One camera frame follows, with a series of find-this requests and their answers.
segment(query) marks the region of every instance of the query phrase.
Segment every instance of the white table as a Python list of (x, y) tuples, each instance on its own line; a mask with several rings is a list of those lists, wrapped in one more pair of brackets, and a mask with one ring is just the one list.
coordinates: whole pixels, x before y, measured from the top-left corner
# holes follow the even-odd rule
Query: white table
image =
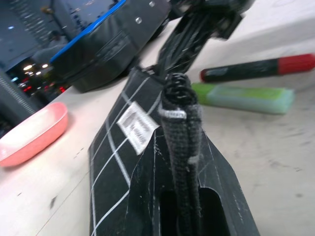
[[(313, 0), (257, 0), (230, 40), (209, 40), (188, 72), (315, 51)], [(145, 66), (176, 22), (142, 53)], [(66, 133), (22, 166), (0, 169), (1, 236), (88, 236), (88, 147), (126, 79), (101, 90), (58, 97), (70, 114)], [(315, 73), (231, 84), (287, 87), (285, 116), (204, 107), (204, 129), (234, 168), (262, 236), (315, 235)]]

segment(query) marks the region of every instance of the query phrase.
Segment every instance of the red marker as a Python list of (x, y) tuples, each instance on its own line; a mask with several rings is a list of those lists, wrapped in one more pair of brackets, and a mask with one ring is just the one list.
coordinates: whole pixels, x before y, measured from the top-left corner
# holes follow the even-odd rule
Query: red marker
[(315, 56), (305, 54), (204, 69), (200, 72), (200, 78), (205, 83), (225, 82), (286, 75), (310, 71), (314, 68)]

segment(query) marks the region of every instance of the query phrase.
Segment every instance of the green highlighter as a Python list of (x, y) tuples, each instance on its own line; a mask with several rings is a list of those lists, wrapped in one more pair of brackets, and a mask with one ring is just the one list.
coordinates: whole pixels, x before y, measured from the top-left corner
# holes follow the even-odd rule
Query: green highlighter
[(200, 104), (267, 114), (286, 114), (294, 91), (285, 88), (241, 88), (193, 83)]

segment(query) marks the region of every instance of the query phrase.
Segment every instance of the pink plastic tray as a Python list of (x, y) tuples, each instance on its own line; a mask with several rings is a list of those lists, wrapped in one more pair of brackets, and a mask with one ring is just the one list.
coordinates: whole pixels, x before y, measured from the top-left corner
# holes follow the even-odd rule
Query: pink plastic tray
[(47, 105), (0, 139), (0, 166), (19, 165), (44, 150), (65, 131), (65, 104)]

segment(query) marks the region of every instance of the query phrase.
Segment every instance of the metal grommet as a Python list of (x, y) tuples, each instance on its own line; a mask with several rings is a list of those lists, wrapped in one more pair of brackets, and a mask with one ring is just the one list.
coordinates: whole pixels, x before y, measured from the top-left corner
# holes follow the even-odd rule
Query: metal grommet
[(137, 23), (137, 24), (141, 24), (141, 22), (142, 22), (141, 17), (137, 17), (137, 18), (136, 18), (136, 23)]

